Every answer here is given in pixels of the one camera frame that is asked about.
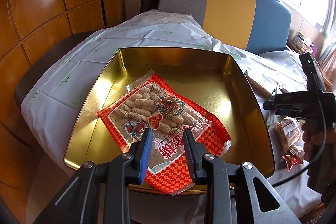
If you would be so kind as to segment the right hand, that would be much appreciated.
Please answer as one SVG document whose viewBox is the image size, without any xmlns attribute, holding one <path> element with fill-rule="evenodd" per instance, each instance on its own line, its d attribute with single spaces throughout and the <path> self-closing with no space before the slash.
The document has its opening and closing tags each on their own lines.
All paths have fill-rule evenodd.
<svg viewBox="0 0 336 224">
<path fill-rule="evenodd" d="M 306 161 L 311 161 L 313 158 L 313 148 L 314 146 L 321 146 L 323 141 L 323 132 L 317 134 L 311 133 L 306 124 L 304 123 L 301 127 L 303 130 L 303 150 L 305 151 L 304 159 Z M 328 128 L 326 131 L 326 144 L 332 146 L 332 159 L 335 162 L 335 144 L 336 144 L 336 132 L 334 128 Z"/>
</svg>

